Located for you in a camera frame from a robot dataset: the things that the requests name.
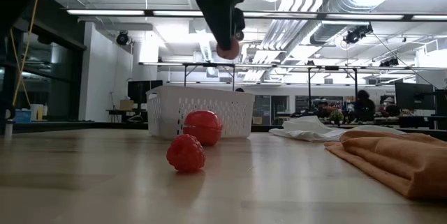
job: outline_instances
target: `desk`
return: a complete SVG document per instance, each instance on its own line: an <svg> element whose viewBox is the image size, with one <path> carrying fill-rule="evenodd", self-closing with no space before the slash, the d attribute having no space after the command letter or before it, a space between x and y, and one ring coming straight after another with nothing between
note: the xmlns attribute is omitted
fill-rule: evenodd
<svg viewBox="0 0 447 224"><path fill-rule="evenodd" d="M111 116L110 122L112 122L112 123L118 123L118 121L119 121L118 116L121 116L121 122L124 123L124 122L126 122L126 120L129 117L131 117L131 116L127 116L127 113L135 114L134 111L128 111L128 110L106 110L106 112L108 112L109 115Z"/></svg>
<svg viewBox="0 0 447 224"><path fill-rule="evenodd" d="M445 121L445 120L447 120L447 116L428 116L427 120L428 120L428 125L429 125L430 129L434 130L434 129L438 128L438 127L435 127L434 122L435 121Z"/></svg>
<svg viewBox="0 0 447 224"><path fill-rule="evenodd" d="M406 200L322 143L268 133L207 148L205 171L198 174L176 173L166 161L170 141L145 130L17 134L13 144L14 159L0 161L2 223L447 220L445 203Z"/></svg>

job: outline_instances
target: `person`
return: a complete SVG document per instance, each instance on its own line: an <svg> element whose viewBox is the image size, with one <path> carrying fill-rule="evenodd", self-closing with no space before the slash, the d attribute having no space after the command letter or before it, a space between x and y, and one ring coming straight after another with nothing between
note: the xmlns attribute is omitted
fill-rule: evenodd
<svg viewBox="0 0 447 224"><path fill-rule="evenodd" d="M354 105L356 119L359 121L373 121L376 105L369 99L369 94L365 90L357 93L357 101Z"/></svg>
<svg viewBox="0 0 447 224"><path fill-rule="evenodd" d="M400 109L398 108L397 105L394 104L393 98L390 97L385 99L383 104L386 106L385 112L388 117L397 117L400 115Z"/></svg>
<svg viewBox="0 0 447 224"><path fill-rule="evenodd" d="M329 117L330 111L329 111L329 104L326 100L322 100L318 102L318 111L317 115L319 118L326 118Z"/></svg>

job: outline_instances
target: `yellow cable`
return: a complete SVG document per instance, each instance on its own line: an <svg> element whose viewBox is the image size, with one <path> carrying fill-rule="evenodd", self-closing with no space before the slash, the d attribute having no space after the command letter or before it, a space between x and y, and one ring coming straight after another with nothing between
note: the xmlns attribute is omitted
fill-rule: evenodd
<svg viewBox="0 0 447 224"><path fill-rule="evenodd" d="M23 56L22 67L19 69L19 80L17 81L17 85L15 86L13 105L15 105L15 102L17 100L17 93L19 92L19 85L20 85L20 82L22 81L22 72L25 67L25 61L27 60L29 41L31 40L31 32L33 31L34 18L36 16L37 1L38 0L34 1L33 15L31 16L31 23L29 24L27 48L25 49L25 54Z"/></svg>
<svg viewBox="0 0 447 224"><path fill-rule="evenodd" d="M11 35L11 40L12 40L12 43L13 43L15 62L17 63L17 69L18 69L19 66L20 66L20 62L19 62L19 57L17 56L17 49L15 48L13 29L10 29L9 33ZM25 96L27 97L28 105L31 108L31 102L29 102L27 88L25 87L25 81L23 79L22 79L22 85L23 85L23 91L25 92Z"/></svg>

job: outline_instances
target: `raspberry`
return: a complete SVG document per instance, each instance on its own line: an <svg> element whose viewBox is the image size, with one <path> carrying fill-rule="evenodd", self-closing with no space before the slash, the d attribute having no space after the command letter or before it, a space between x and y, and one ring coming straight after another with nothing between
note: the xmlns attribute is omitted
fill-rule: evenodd
<svg viewBox="0 0 447 224"><path fill-rule="evenodd" d="M166 159L179 172L197 172L205 165L205 152L196 137L183 134L171 143Z"/></svg>

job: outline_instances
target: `basket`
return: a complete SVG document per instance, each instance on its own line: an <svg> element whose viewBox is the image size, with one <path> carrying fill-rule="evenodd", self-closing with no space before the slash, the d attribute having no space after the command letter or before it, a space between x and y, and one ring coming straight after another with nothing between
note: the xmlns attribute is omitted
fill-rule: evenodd
<svg viewBox="0 0 447 224"><path fill-rule="evenodd" d="M189 87L161 86L147 93L149 134L173 139L183 133L188 113L210 110L223 124L222 137L248 137L251 132L254 95Z"/></svg>

